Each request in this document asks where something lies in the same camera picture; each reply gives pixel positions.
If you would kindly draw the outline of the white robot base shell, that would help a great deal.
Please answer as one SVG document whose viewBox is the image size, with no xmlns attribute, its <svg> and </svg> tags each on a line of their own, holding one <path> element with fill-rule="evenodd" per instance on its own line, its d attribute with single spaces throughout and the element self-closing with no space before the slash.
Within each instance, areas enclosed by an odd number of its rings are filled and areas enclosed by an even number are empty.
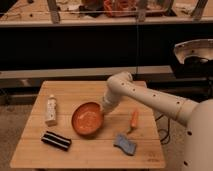
<svg viewBox="0 0 213 171">
<path fill-rule="evenodd" d="M 213 39 L 195 39 L 178 43 L 172 64 L 176 78 L 213 77 Z"/>
</svg>

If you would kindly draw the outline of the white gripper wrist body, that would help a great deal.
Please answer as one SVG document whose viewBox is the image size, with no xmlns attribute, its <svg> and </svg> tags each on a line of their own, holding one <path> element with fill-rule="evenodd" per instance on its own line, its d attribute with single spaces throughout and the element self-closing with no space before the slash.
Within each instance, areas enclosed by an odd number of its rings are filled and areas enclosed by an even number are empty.
<svg viewBox="0 0 213 171">
<path fill-rule="evenodd" d="M 102 98 L 102 112 L 104 114 L 108 114 L 112 112 L 120 103 L 121 96 L 119 94 L 116 94 L 112 92 L 111 90 L 107 90 L 104 93 L 104 96 Z"/>
</svg>

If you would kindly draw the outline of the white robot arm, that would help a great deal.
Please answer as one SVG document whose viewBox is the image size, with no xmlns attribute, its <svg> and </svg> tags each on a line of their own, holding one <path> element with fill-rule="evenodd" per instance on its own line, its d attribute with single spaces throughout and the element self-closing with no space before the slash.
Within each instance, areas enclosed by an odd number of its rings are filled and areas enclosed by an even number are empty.
<svg viewBox="0 0 213 171">
<path fill-rule="evenodd" d="M 123 96 L 130 97 L 186 127 L 181 171 L 213 171 L 213 99 L 203 102 L 156 91 L 133 83 L 129 72 L 110 76 L 102 98 L 108 114 Z"/>
</svg>

